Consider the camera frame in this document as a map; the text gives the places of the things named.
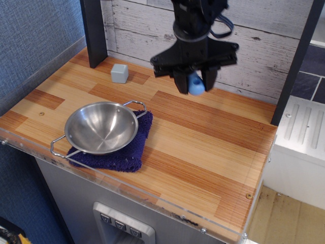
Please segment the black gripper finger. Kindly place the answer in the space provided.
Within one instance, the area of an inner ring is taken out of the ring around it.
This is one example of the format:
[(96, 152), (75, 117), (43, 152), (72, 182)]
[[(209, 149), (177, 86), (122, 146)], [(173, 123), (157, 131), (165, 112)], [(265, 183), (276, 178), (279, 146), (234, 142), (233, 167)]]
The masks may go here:
[(220, 66), (207, 67), (201, 69), (202, 80), (206, 92), (210, 91), (214, 87), (214, 83), (216, 81), (219, 69)]
[(181, 71), (173, 71), (173, 78), (175, 81), (175, 85), (178, 88), (178, 91), (181, 94), (188, 94), (188, 73)]

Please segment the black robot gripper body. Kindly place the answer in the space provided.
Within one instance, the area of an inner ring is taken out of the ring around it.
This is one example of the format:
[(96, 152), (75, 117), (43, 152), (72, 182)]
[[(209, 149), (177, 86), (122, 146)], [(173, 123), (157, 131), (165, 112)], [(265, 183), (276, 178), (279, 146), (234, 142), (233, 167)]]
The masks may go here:
[(153, 56), (150, 63), (155, 77), (173, 76), (180, 72), (220, 69), (237, 63), (239, 45), (233, 42), (213, 40), (209, 37), (195, 42), (177, 40), (170, 48)]

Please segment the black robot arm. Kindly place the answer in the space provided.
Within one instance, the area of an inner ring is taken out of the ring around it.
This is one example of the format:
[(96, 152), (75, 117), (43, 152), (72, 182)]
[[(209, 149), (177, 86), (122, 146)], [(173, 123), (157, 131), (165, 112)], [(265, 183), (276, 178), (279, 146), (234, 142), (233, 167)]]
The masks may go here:
[(237, 62), (237, 43), (225, 42), (231, 31), (216, 34), (211, 29), (215, 19), (230, 30), (233, 23), (222, 15), (227, 1), (173, 1), (176, 42), (153, 56), (155, 77), (170, 76), (182, 94), (208, 92), (214, 86), (218, 70)]

